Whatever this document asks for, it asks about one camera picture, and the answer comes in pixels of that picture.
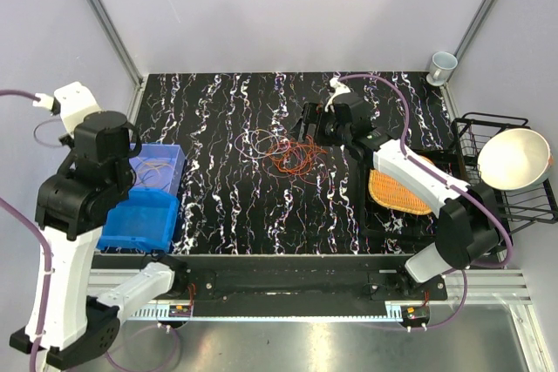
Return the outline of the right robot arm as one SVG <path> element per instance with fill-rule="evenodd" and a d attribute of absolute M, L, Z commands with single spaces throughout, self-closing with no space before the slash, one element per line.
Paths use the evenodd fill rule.
<path fill-rule="evenodd" d="M 479 265 L 480 258 L 509 239 L 490 186 L 470 185 L 427 163 L 404 141 L 371 122 L 366 102 L 355 93 L 326 105 L 307 103 L 291 133 L 320 146 L 343 146 L 366 169 L 396 180 L 437 218 L 434 242 L 414 254 L 396 277 L 406 299 L 424 293 L 427 282 L 450 270 Z"/>

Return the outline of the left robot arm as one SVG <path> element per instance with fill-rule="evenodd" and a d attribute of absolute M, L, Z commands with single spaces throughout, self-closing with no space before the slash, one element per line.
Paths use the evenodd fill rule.
<path fill-rule="evenodd" d="M 25 225 L 42 247 L 37 295 L 28 324 L 10 346 L 37 353 L 67 370 L 104 355 L 120 326 L 149 301 L 187 291 L 185 263 L 167 255 L 99 296 L 87 293 L 92 258 L 108 213 L 127 200 L 135 182 L 130 159 L 141 150 L 135 127 L 120 112 L 96 111 L 73 129 L 71 150 L 39 188 L 34 222 Z"/>

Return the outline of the lavender plastic bin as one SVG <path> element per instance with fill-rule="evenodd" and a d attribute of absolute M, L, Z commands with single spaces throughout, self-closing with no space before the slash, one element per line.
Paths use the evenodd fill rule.
<path fill-rule="evenodd" d="M 130 159 L 136 174 L 134 187 L 158 189 L 176 195 L 185 162 L 180 145 L 143 144 L 139 155 Z"/>

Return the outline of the blue plastic bin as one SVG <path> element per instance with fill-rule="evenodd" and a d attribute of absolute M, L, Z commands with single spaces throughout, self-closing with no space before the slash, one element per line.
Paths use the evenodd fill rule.
<path fill-rule="evenodd" d="M 97 249 L 168 252 L 178 210 L 176 196 L 154 188 L 134 188 L 127 200 L 108 213 Z"/>

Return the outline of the woven bamboo basket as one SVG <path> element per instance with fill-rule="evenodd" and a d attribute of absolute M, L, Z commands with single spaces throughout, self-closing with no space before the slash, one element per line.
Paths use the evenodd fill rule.
<path fill-rule="evenodd" d="M 376 169 L 369 171 L 368 193 L 380 206 L 413 215 L 428 215 L 431 208 L 409 189 Z"/>

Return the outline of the white mug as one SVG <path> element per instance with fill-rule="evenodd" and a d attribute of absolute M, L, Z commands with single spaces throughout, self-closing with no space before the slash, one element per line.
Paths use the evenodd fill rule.
<path fill-rule="evenodd" d="M 446 51 L 438 51 L 432 55 L 426 81 L 432 86 L 444 85 L 448 78 L 452 75 L 459 61 L 451 53 Z"/>

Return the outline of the white bowl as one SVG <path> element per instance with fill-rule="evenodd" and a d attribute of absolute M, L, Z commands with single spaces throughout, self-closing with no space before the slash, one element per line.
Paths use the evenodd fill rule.
<path fill-rule="evenodd" d="M 477 168 L 480 179 L 501 191 L 526 190 L 548 179 L 554 164 L 548 141 L 528 128 L 508 129 L 481 148 Z"/>

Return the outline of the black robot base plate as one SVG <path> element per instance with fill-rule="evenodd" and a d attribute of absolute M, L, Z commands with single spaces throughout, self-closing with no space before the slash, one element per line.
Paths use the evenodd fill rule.
<path fill-rule="evenodd" d="M 369 298 L 430 301 L 447 299 L 446 284 L 437 276 L 412 285 L 404 277 L 405 256 L 375 255 L 194 255 L 174 258 L 187 265 L 196 301 L 234 294 L 349 294 Z"/>

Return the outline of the aluminium frame post left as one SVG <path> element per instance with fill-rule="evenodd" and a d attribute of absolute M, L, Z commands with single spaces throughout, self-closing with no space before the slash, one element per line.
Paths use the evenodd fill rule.
<path fill-rule="evenodd" d="M 104 5 L 103 0 L 86 0 L 86 2 L 89 4 L 92 13 L 97 18 L 105 37 L 122 64 L 126 75 L 130 78 L 135 87 L 140 86 L 143 76 L 126 48 L 113 20 L 108 13 L 108 10 L 106 9 L 106 6 Z"/>

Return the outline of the aluminium frame post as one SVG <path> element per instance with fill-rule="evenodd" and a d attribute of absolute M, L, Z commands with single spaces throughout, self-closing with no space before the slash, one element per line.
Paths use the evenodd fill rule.
<path fill-rule="evenodd" d="M 473 43 L 475 37 L 478 35 L 483 23 L 487 20 L 497 1 L 498 0 L 481 0 L 479 7 L 475 11 L 470 24 L 467 26 L 466 31 L 454 52 L 454 56 L 459 62 L 463 60 L 467 50 Z"/>
<path fill-rule="evenodd" d="M 105 37 L 122 64 L 126 75 L 130 78 L 135 87 L 140 86 L 143 76 L 126 48 L 113 20 L 108 13 L 108 10 L 106 9 L 106 6 L 104 5 L 103 0 L 86 0 L 86 2 L 89 4 L 92 13 L 97 18 Z"/>

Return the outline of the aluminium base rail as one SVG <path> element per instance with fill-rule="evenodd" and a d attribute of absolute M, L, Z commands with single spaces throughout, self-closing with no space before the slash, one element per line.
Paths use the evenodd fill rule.
<path fill-rule="evenodd" d="M 404 311 L 418 308 L 424 299 L 388 293 L 383 287 L 357 292 L 336 290 L 244 292 L 224 287 L 196 285 L 194 297 L 151 300 L 128 316 L 130 321 L 290 321 L 290 322 L 401 322 Z M 523 276 L 517 271 L 490 274 L 488 271 L 447 275 L 434 282 L 427 306 L 459 304 L 528 305 L 531 303 Z"/>

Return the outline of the aluminium frame post right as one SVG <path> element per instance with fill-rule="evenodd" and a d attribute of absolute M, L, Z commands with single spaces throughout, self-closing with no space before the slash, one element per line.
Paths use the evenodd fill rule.
<path fill-rule="evenodd" d="M 483 23 L 487 20 L 497 1 L 498 0 L 481 0 L 479 7 L 475 11 L 470 24 L 467 26 L 466 31 L 454 52 L 454 56 L 459 62 L 463 60 L 467 50 L 473 43 L 475 37 L 478 35 Z"/>

